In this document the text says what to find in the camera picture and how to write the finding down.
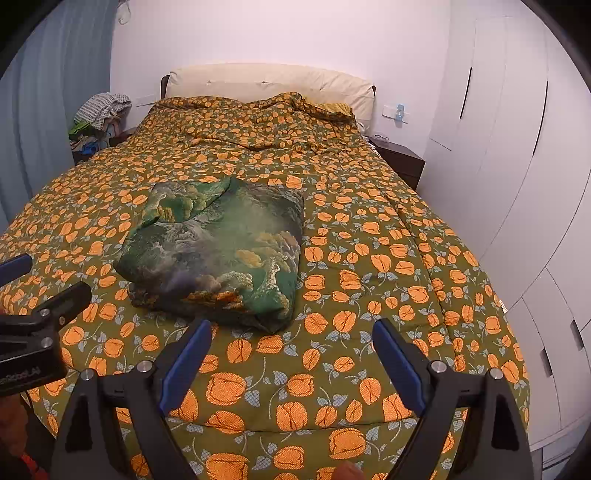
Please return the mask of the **red sleeved forearm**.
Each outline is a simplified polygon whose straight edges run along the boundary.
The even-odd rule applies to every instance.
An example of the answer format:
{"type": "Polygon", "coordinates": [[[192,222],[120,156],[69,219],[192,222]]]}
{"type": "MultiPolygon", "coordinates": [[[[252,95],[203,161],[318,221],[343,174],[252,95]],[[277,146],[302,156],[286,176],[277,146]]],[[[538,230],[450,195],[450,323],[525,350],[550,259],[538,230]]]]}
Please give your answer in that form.
{"type": "Polygon", "coordinates": [[[1,398],[1,478],[48,479],[47,472],[26,452],[28,416],[21,397],[1,398]]]}

